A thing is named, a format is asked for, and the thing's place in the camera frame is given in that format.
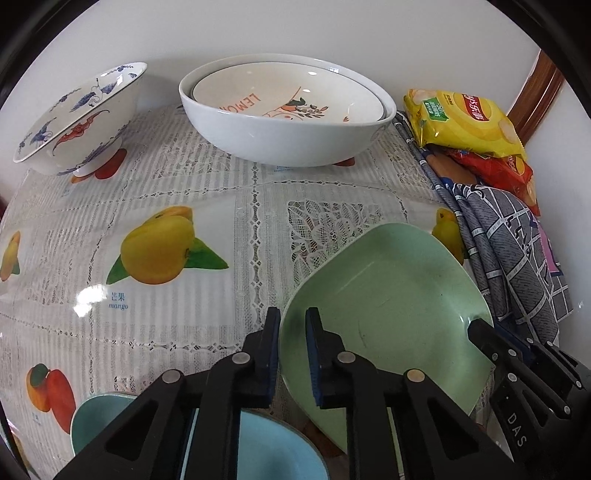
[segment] red bat pattern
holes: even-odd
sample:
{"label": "red bat pattern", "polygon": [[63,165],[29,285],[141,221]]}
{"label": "red bat pattern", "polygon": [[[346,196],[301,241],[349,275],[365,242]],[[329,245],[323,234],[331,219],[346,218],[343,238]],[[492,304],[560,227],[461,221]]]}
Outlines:
{"label": "red bat pattern", "polygon": [[93,122],[93,120],[95,119],[95,117],[97,115],[99,115],[100,113],[102,113],[102,112],[109,112],[109,111],[108,110],[101,110],[99,112],[96,112],[94,115],[91,115],[90,117],[88,117],[88,119],[86,120],[86,122],[79,123],[74,128],[72,128],[72,131],[70,133],[65,134],[65,135],[62,135],[60,137],[60,139],[57,141],[57,143],[54,145],[53,150],[51,151],[51,153],[53,154],[53,152],[55,151],[55,149],[57,148],[57,146],[60,143],[67,142],[68,140],[72,140],[73,138],[78,138],[78,137],[81,137],[82,135],[84,135],[84,132],[86,132],[86,130],[88,130],[88,127],[90,127],[90,124]]}

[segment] blue and white porcelain bowl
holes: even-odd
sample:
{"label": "blue and white porcelain bowl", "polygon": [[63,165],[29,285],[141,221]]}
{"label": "blue and white porcelain bowl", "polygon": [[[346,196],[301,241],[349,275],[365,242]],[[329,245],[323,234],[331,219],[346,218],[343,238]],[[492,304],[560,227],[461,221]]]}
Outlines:
{"label": "blue and white porcelain bowl", "polygon": [[45,175],[79,177],[103,166],[121,146],[147,67],[142,62],[114,67],[62,96],[29,129],[13,161],[26,161]]}

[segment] bowl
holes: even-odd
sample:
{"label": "bowl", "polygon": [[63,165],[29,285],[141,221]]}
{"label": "bowl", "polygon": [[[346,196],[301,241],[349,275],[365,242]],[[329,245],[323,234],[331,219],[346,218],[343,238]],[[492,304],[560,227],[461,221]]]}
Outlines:
{"label": "bowl", "polygon": [[475,318],[492,324],[480,291],[435,237],[405,223],[374,227],[316,270],[284,310],[281,373],[296,403],[343,451],[344,409],[321,410],[310,384],[304,316],[318,307],[323,327],[348,351],[382,370],[423,370],[470,413],[492,363],[467,337]]}
{"label": "bowl", "polygon": [[[214,103],[211,106],[192,98],[194,88],[209,75],[238,65],[260,64],[263,62],[275,66],[287,63],[312,67],[306,71],[317,73],[316,76],[319,76],[318,73],[321,70],[334,73],[335,76],[325,76],[324,73],[322,75],[323,78],[330,79],[327,81],[334,82],[334,85],[337,83],[338,85],[344,85],[346,82],[341,79],[339,82],[335,82],[338,76],[353,80],[379,99],[383,108],[382,118],[352,122],[350,120],[343,121],[344,117],[340,118],[339,114],[335,117],[337,119],[335,121],[328,119],[323,121],[322,118],[315,117],[306,118],[302,121],[286,121],[286,118],[271,117],[271,114],[269,116],[250,115],[247,113],[247,109],[243,110],[242,113],[236,113],[221,108],[228,108],[228,106],[238,104],[236,109],[239,109],[241,108],[240,102],[252,107],[248,102],[244,101],[245,98],[251,98],[251,101],[253,101],[253,98],[249,96],[250,93],[255,93],[248,91],[250,87],[253,87],[253,84],[249,85],[248,82],[245,83],[244,89],[240,90],[241,92],[244,91],[244,95],[241,98],[232,100],[231,103],[226,102],[227,105]],[[312,88],[305,85],[297,85],[296,88],[302,86],[302,89],[306,88],[312,91]],[[392,97],[368,78],[340,65],[296,55],[250,54],[217,60],[203,65],[185,76],[181,80],[178,90],[190,122],[206,140],[224,152],[237,157],[284,167],[315,167],[337,163],[354,157],[377,140],[396,114],[396,104]],[[294,94],[294,91],[287,94],[285,100],[281,97],[281,100],[277,100],[278,104],[275,103],[271,107],[279,110],[281,110],[282,106],[297,107],[298,105],[287,105],[290,103],[289,98]],[[306,97],[300,95],[298,98],[294,97],[294,99],[301,102],[300,99],[306,100]],[[312,109],[309,102],[312,102],[312,100],[308,100],[304,104],[307,110]],[[333,106],[320,101],[319,103],[322,103],[322,105],[316,105],[315,103],[313,105],[315,107],[319,106],[320,109],[328,106],[329,108],[325,112]],[[287,115],[293,116],[293,112],[289,112]]]}
{"label": "bowl", "polygon": [[[72,449],[79,453],[133,400],[133,395],[107,393],[90,397],[72,418]],[[197,415],[193,419],[189,442]],[[184,468],[180,478],[184,478]],[[328,480],[326,465],[300,432],[272,417],[243,410],[238,439],[238,480]]]}
{"label": "bowl", "polygon": [[45,175],[85,176],[121,146],[135,113],[141,62],[109,69],[63,95],[29,129],[13,161]]}
{"label": "bowl", "polygon": [[264,61],[206,76],[193,89],[196,102],[249,116],[298,122],[370,123],[384,107],[370,90],[330,70]]}

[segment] snack bag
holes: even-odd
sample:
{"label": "snack bag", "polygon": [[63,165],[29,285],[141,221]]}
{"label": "snack bag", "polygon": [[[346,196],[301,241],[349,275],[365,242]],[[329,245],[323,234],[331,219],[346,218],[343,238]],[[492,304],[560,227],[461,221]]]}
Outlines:
{"label": "snack bag", "polygon": [[425,157],[429,166],[441,179],[446,188],[451,188],[455,183],[464,185],[478,185],[480,182],[476,176],[463,165],[455,162],[436,145],[428,145],[432,153]]}
{"label": "snack bag", "polygon": [[428,143],[491,157],[527,159],[515,128],[491,100],[441,90],[414,90],[404,96],[414,136]]}
{"label": "snack bag", "polygon": [[451,148],[446,148],[446,154],[491,187],[511,192],[530,208],[531,213],[540,216],[534,171],[518,155],[494,158]]}

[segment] light blue bowl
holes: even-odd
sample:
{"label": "light blue bowl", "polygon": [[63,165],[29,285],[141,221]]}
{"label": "light blue bowl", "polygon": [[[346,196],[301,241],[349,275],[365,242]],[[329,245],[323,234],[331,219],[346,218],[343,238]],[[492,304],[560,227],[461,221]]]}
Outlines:
{"label": "light blue bowl", "polygon": [[[81,451],[133,400],[118,393],[90,397],[72,418],[72,449]],[[193,428],[197,415],[194,416]],[[238,439],[238,480],[329,480],[316,448],[300,432],[268,416],[243,411]]]}

